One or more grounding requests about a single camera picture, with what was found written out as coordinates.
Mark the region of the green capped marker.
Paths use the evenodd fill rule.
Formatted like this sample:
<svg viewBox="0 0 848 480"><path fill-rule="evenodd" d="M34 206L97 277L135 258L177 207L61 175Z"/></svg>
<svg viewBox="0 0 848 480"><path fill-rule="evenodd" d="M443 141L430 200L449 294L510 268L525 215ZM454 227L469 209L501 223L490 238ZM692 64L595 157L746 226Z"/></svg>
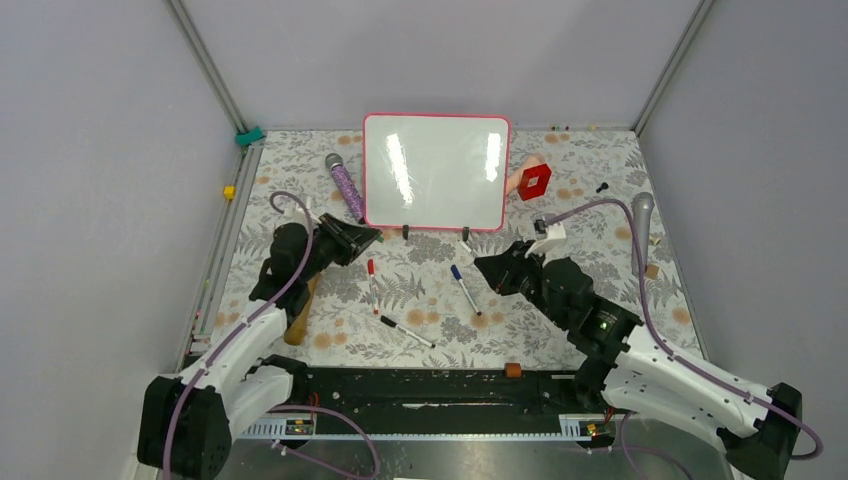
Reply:
<svg viewBox="0 0 848 480"><path fill-rule="evenodd" d="M460 240L458 245L472 258L476 259L478 257L477 253L468 245L467 242Z"/></svg>

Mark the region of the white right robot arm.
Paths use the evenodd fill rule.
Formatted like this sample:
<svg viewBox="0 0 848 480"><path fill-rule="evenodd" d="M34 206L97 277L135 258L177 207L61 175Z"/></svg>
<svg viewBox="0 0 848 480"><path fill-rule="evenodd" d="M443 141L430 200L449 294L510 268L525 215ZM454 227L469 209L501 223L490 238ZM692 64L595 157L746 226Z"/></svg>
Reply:
<svg viewBox="0 0 848 480"><path fill-rule="evenodd" d="M750 478L785 476L799 429L784 416L801 412L797 389L746 381L654 339L570 258L548 261L530 247L518 241L474 264L495 293L522 295L585 355L574 376L579 407L642 414L701 439Z"/></svg>

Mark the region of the pink framed whiteboard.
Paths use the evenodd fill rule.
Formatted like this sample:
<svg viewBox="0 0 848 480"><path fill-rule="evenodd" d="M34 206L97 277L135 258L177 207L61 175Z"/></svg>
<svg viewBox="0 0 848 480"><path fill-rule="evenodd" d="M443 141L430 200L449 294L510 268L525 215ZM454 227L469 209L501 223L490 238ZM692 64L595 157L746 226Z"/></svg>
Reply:
<svg viewBox="0 0 848 480"><path fill-rule="evenodd" d="M366 223L497 231L505 218L511 124L495 115L371 113L363 133Z"/></svg>

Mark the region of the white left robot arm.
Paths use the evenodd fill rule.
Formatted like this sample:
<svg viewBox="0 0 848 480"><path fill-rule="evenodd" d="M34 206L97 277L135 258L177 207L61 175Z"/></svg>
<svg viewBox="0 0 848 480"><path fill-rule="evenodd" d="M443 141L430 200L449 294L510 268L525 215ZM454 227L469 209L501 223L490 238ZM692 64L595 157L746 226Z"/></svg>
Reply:
<svg viewBox="0 0 848 480"><path fill-rule="evenodd" d="M380 234L328 213L277 227L243 319L187 368L147 386L137 460L184 479L214 479L234 441L262 415L278 404L304 407L308 381L260 356L304 310L310 281L331 265L351 264Z"/></svg>

